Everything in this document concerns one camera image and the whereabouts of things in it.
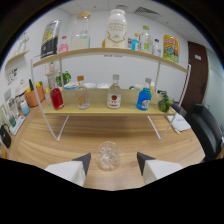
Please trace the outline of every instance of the glass bottle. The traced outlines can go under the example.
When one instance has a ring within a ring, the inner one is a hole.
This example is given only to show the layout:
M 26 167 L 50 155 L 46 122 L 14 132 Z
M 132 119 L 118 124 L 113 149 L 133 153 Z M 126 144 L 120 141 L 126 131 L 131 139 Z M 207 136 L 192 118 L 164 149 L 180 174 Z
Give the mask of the glass bottle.
M 140 51 L 149 51 L 149 27 L 143 26 L 143 33 L 140 35 Z
M 155 44 L 153 46 L 153 55 L 161 57 L 161 48 L 159 46 L 159 40 L 155 39 Z
M 83 11 L 77 15 L 73 25 L 71 49 L 90 48 L 89 24 L 91 12 Z
M 83 84 L 84 76 L 77 76 L 79 86 L 75 89 L 76 91 L 76 105 L 80 110 L 89 108 L 90 99 L 88 88 Z
M 150 83 L 151 79 L 146 78 L 144 88 L 139 93 L 138 102 L 136 105 L 139 110 L 148 110 L 149 108 L 149 103 L 152 98 L 152 95 L 150 93 Z
M 131 49 L 133 51 L 138 51 L 138 48 L 139 48 L 139 33 L 135 33 L 135 37 L 134 39 L 132 40 L 132 46 L 131 46 Z
M 118 109 L 121 104 L 121 88 L 118 85 L 119 75 L 113 75 L 113 85 L 108 89 L 107 107 L 110 109 Z
M 64 102 L 61 94 L 61 90 L 57 87 L 55 83 L 54 88 L 51 90 L 51 100 L 55 110 L 60 110 L 64 107 Z
M 59 47 L 59 53 L 67 52 L 68 51 L 68 44 L 66 43 L 66 36 L 62 37 L 62 44 Z

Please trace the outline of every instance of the glass cup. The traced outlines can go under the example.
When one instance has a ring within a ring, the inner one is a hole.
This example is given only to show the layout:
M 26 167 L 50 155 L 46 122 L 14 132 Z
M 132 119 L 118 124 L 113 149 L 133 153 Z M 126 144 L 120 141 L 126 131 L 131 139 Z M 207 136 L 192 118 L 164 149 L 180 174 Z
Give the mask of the glass cup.
M 114 142 L 103 142 L 98 147 L 97 166 L 104 171 L 112 171 L 120 164 L 119 148 Z

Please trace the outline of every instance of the shelf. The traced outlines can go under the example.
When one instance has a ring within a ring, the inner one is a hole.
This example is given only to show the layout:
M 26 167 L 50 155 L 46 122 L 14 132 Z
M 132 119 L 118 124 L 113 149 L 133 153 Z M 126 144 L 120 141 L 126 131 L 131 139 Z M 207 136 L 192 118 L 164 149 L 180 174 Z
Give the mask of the shelf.
M 63 90 L 62 97 L 64 107 L 61 110 L 54 110 L 52 103 L 45 108 L 44 113 L 57 116 L 167 116 L 174 115 L 175 111 L 170 108 L 168 113 L 163 113 L 156 108 L 159 101 L 159 94 L 153 92 L 152 99 L 147 111 L 136 108 L 139 91 L 122 89 L 121 106 L 113 110 L 107 107 L 107 89 L 89 89 L 90 107 L 86 110 L 79 110 L 75 104 L 75 89 Z
M 28 53 L 29 51 L 30 51 L 30 50 L 26 50 L 26 51 L 24 51 L 24 52 L 21 52 L 21 53 L 15 55 L 15 56 L 11 57 L 11 58 L 7 61 L 6 65 L 9 64 L 10 62 L 14 61 L 15 59 L 17 59 L 17 58 L 19 58 L 19 57 L 25 55 L 25 54 Z
M 68 52 L 45 57 L 39 62 L 33 64 L 33 67 L 37 67 L 39 65 L 49 63 L 52 61 L 57 61 L 62 58 L 80 57 L 80 56 L 89 56 L 89 55 L 114 55 L 114 56 L 128 56 L 128 57 L 148 59 L 151 61 L 156 61 L 161 64 L 170 66 L 179 71 L 188 73 L 187 69 L 185 69 L 184 67 L 180 66 L 179 64 L 173 61 L 170 61 L 170 60 L 167 60 L 167 59 L 164 59 L 149 53 L 141 52 L 141 51 L 132 51 L 129 49 L 120 49 L 120 48 L 87 48 L 87 49 L 81 49 L 81 50 L 68 51 Z
M 48 72 L 47 74 L 45 74 L 46 76 L 48 76 L 48 75 L 52 75 L 52 74 L 54 74 L 55 72 L 57 72 L 57 71 L 59 71 L 59 69 L 56 69 L 56 70 L 54 70 L 53 72 Z

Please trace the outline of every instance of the green bottle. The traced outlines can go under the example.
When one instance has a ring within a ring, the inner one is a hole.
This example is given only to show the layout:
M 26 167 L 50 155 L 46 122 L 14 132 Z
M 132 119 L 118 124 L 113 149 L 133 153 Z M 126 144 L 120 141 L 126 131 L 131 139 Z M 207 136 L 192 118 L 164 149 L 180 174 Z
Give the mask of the green bottle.
M 31 89 L 31 91 L 33 91 L 34 89 L 33 89 L 33 83 L 32 83 L 32 81 L 31 81 L 31 79 L 29 79 L 29 84 L 30 84 L 30 89 Z

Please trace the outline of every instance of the door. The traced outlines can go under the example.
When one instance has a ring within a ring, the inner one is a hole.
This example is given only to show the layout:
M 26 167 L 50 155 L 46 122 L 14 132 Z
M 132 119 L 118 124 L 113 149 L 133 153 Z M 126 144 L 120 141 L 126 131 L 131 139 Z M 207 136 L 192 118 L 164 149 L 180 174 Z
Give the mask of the door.
M 208 58 L 204 46 L 188 42 L 190 79 L 181 106 L 187 111 L 192 102 L 202 103 L 208 81 Z

